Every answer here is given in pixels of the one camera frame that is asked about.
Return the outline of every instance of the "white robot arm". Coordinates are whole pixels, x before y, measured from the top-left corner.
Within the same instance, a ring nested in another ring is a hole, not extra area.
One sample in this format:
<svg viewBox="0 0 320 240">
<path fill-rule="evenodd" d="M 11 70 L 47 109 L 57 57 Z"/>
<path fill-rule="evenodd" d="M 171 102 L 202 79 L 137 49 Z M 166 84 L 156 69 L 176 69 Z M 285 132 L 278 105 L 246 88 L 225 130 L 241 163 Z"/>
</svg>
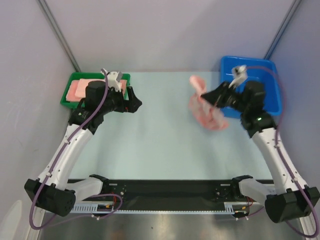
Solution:
<svg viewBox="0 0 320 240">
<path fill-rule="evenodd" d="M 28 179 L 24 185 L 32 204 L 62 217 L 69 214 L 76 201 L 108 191 L 108 179 L 99 175 L 68 184 L 71 170 L 84 146 L 104 121 L 104 115 L 113 111 L 135 113 L 142 105 L 131 86 L 126 88 L 129 99 L 124 99 L 119 83 L 121 72 L 107 73 L 104 70 L 104 74 L 109 76 L 108 90 L 103 81 L 89 83 L 85 98 L 73 110 L 64 138 L 52 160 L 36 180 Z"/>
<path fill-rule="evenodd" d="M 232 72 L 235 77 L 232 83 L 223 82 L 201 97 L 218 108 L 231 107 L 241 112 L 241 124 L 261 151 L 274 182 L 274 187 L 268 187 L 249 175 L 235 177 L 231 184 L 233 197 L 246 196 L 259 202 L 275 223 L 308 216 L 312 211 L 308 202 L 315 206 L 320 193 L 300 176 L 277 133 L 273 117 L 264 111 L 264 85 L 247 81 L 244 91 L 239 93 L 236 87 L 248 77 L 246 66 L 236 67 Z"/>
</svg>

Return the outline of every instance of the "white table surface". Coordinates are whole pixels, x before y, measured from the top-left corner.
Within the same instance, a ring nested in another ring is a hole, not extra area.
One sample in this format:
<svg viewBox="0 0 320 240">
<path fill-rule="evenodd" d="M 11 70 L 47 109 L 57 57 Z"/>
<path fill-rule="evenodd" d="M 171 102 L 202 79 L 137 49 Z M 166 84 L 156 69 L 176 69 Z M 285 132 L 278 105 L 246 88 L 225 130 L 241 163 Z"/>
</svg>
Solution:
<svg viewBox="0 0 320 240">
<path fill-rule="evenodd" d="M 104 116 L 83 149 L 71 179 L 98 174 L 130 180 L 224 180 L 241 175 L 272 179 L 262 154 L 239 119 L 222 131 L 202 128 L 188 109 L 191 75 L 219 85 L 219 72 L 132 72 L 143 102 L 136 113 Z"/>
</svg>

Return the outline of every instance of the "purple cable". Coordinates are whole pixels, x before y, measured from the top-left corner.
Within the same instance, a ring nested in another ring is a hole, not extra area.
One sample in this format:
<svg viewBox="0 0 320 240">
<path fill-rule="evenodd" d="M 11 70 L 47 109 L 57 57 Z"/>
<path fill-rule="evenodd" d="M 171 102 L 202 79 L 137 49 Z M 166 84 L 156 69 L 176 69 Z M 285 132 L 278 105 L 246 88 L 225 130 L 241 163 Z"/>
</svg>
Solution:
<svg viewBox="0 0 320 240">
<path fill-rule="evenodd" d="M 282 82 L 280 81 L 280 78 L 279 76 L 273 72 L 272 70 L 270 70 L 269 68 L 267 67 L 264 67 L 264 66 L 248 66 L 247 69 L 262 69 L 262 70 L 265 70 L 266 72 L 268 72 L 270 75 L 272 75 L 274 77 L 274 79 L 276 79 L 279 87 L 280 87 L 280 90 L 282 92 L 282 100 L 283 100 L 283 104 L 282 104 L 282 113 L 280 115 L 280 119 L 279 119 L 279 122 L 278 122 L 278 126 L 277 126 L 277 129 L 275 131 L 275 134 L 274 134 L 274 139 L 275 139 L 275 145 L 278 146 L 278 142 L 279 142 L 279 130 L 280 130 L 280 126 L 282 124 L 282 121 L 283 121 L 283 118 L 284 118 L 284 113 L 285 113 L 285 109 L 286 109 L 286 95 L 285 95 L 285 88 L 283 87 L 282 85 Z M 294 180 L 295 179 L 295 174 L 293 173 L 293 171 L 291 170 L 290 166 L 288 165 L 280 147 L 277 147 L 276 148 L 285 168 L 287 169 L 287 171 L 289 172 L 290 174 L 290 177 Z M 289 225 L 289 227 L 295 231 L 297 234 L 305 237 L 305 238 L 315 238 L 319 235 L 319 219 L 318 219 L 318 216 L 317 216 L 317 213 L 316 213 L 316 210 L 313 206 L 313 204 L 311 203 L 311 201 L 309 200 L 308 196 L 306 195 L 305 191 L 303 190 L 303 188 L 300 186 L 300 184 L 297 182 L 297 181 L 294 181 L 295 185 L 297 186 L 297 188 L 299 189 L 299 191 L 301 192 L 301 194 L 303 195 L 305 201 L 308 203 L 310 209 L 311 209 L 311 212 L 312 212 L 312 215 L 313 215 L 313 218 L 314 218 L 314 222 L 315 222 L 315 232 L 314 234 L 312 235 L 306 235 L 304 234 L 303 232 L 300 232 L 298 229 L 296 229 L 289 221 L 286 221 L 286 223 Z"/>
<path fill-rule="evenodd" d="M 110 213 L 108 213 L 105 216 L 100 216 L 99 219 L 106 219 L 106 218 L 110 217 L 111 215 L 113 215 L 116 211 L 118 211 L 121 208 L 122 203 L 123 203 L 122 197 L 119 196 L 118 194 L 113 194 L 113 193 L 93 195 L 90 198 L 98 198 L 98 197 L 117 197 L 118 199 L 120 199 L 120 204 L 116 209 L 114 209 L 113 211 L 111 211 Z M 78 216 L 72 217 L 70 219 L 58 222 L 56 224 L 49 225 L 49 227 L 55 227 L 57 225 L 65 224 L 65 223 L 67 223 L 69 221 L 72 221 L 72 220 L 75 220 L 75 219 L 80 219 L 80 218 L 83 218 L 83 217 L 92 217 L 92 214 L 78 215 Z"/>
<path fill-rule="evenodd" d="M 105 90 L 104 90 L 104 94 L 103 94 L 103 97 L 102 97 L 102 100 L 101 102 L 99 103 L 98 107 L 94 110 L 94 112 L 90 115 L 90 117 L 84 121 L 76 130 L 73 131 L 73 133 L 71 133 L 71 135 L 67 138 L 67 141 L 70 142 L 71 139 L 75 136 L 75 134 L 80 130 L 82 129 L 91 119 L 94 118 L 94 116 L 98 113 L 98 111 L 100 110 L 100 108 L 102 107 L 102 105 L 104 104 L 105 100 L 106 100 L 106 97 L 107 97 L 107 94 L 108 94 L 108 77 L 107 77 L 107 72 L 104 70 L 104 69 L 101 69 L 101 71 L 103 72 L 104 74 L 104 78 L 105 78 Z M 64 152 L 65 148 L 67 147 L 68 143 L 64 143 L 62 145 L 62 147 L 60 148 L 58 154 L 56 155 L 48 173 L 52 173 L 52 171 L 54 170 L 61 154 Z M 42 228 L 45 228 L 55 217 L 56 217 L 56 214 L 54 214 L 52 216 L 52 218 L 50 218 L 45 224 L 43 224 L 42 226 L 35 226 L 34 224 L 34 211 L 35 211 L 35 207 L 36 207 L 36 202 L 38 200 L 38 197 L 42 191 L 42 189 L 44 188 L 46 182 L 48 181 L 49 179 L 49 176 L 46 176 L 43 180 L 43 182 L 41 183 L 38 191 L 35 193 L 34 195 L 34 198 L 33 198 L 33 201 L 32 201 L 32 205 L 31 205 L 31 209 L 30 209 L 30 213 L 29 213 L 29 223 L 30 223 L 30 226 L 32 229 L 34 230 L 40 230 Z"/>
</svg>

